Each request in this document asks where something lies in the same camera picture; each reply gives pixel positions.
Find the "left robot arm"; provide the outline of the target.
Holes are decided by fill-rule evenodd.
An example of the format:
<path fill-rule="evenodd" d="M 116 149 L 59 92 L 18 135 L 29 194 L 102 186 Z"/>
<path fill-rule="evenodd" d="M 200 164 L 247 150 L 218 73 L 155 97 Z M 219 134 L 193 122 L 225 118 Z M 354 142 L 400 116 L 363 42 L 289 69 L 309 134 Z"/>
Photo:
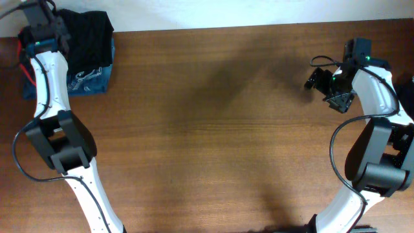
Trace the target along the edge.
<path fill-rule="evenodd" d="M 29 22 L 23 47 L 36 79 L 34 118 L 21 130 L 45 164 L 57 171 L 50 181 L 66 181 L 74 192 L 91 232 L 125 232 L 102 186 L 97 147 L 91 132 L 71 111 L 67 91 L 70 35 L 49 1 L 22 1 Z"/>

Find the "dark crumpled garment pile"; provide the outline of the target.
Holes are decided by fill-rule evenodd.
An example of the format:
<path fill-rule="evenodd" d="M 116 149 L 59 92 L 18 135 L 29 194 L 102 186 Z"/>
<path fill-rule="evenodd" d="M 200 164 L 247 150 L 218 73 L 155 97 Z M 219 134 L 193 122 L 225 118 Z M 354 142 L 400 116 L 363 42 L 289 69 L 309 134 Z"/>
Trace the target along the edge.
<path fill-rule="evenodd" d="M 399 76 L 395 89 L 405 112 L 413 118 L 413 75 L 403 74 Z"/>

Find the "black leggings red waistband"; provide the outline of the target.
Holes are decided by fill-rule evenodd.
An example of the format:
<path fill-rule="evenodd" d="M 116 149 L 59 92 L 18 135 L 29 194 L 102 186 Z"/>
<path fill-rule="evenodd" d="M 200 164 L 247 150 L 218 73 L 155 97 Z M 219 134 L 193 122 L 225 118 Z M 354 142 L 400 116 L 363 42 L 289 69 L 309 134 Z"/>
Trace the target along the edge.
<path fill-rule="evenodd" d="M 31 73 L 28 71 L 27 66 L 25 65 L 28 61 L 28 58 L 26 57 L 25 53 L 23 52 L 23 47 L 20 39 L 17 40 L 17 58 L 19 60 L 18 67 L 21 69 L 23 74 L 26 76 L 27 80 L 36 87 L 36 82 L 33 79 Z"/>

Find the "folded black garment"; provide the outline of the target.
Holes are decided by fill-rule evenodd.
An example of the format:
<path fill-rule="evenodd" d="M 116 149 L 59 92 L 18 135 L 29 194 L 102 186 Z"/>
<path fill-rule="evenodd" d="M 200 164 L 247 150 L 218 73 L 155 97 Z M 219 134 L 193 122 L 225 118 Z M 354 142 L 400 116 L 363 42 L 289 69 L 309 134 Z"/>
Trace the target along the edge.
<path fill-rule="evenodd" d="M 114 28 L 105 11 L 77 13 L 58 10 L 71 35 L 67 55 L 68 73 L 77 74 L 113 63 L 112 37 Z"/>

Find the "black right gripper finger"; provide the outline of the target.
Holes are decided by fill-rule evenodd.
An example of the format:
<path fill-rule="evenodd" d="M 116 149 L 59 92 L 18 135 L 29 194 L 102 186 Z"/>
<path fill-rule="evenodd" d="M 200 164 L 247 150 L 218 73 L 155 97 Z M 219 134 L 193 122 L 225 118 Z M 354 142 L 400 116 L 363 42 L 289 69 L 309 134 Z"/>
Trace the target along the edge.
<path fill-rule="evenodd" d="M 320 83 L 320 78 L 322 77 L 323 69 L 320 67 L 317 67 L 314 69 L 312 74 L 309 76 L 308 80 L 304 84 L 305 89 L 311 89 L 311 88 L 317 88 Z"/>
<path fill-rule="evenodd" d="M 342 93 L 333 96 L 327 96 L 323 99 L 329 104 L 329 107 L 339 113 L 346 113 L 354 100 L 353 93 Z"/>

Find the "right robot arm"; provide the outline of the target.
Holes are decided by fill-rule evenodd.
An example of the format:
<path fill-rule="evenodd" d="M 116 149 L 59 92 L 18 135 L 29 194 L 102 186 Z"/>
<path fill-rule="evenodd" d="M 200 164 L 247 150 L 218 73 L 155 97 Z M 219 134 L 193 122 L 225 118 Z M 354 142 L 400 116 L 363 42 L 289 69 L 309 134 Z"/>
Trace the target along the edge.
<path fill-rule="evenodd" d="M 329 159 L 343 186 L 327 208 L 313 215 L 306 231 L 374 232 L 358 227 L 362 216 L 413 182 L 413 115 L 393 86 L 389 63 L 371 56 L 369 39 L 349 40 L 342 61 L 310 66 L 314 71 L 306 89 L 324 94 L 324 101 L 339 113 L 346 113 L 359 98 L 364 113 L 340 124 L 331 136 Z M 334 161 L 334 141 L 341 129 L 359 120 L 366 125 L 347 155 L 342 175 Z"/>

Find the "folded blue jeans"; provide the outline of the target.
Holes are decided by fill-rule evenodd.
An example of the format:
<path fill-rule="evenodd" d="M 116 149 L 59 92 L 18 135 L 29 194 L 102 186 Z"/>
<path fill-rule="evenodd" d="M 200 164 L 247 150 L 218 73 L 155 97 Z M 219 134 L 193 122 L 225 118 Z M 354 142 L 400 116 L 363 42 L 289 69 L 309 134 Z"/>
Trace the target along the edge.
<path fill-rule="evenodd" d="M 115 54 L 114 39 L 111 40 L 112 58 Z M 89 96 L 106 93 L 111 77 L 113 64 L 107 67 L 93 69 L 89 73 L 79 72 L 67 75 L 67 90 L 69 96 Z M 29 81 L 23 81 L 23 99 L 36 98 L 36 88 Z"/>

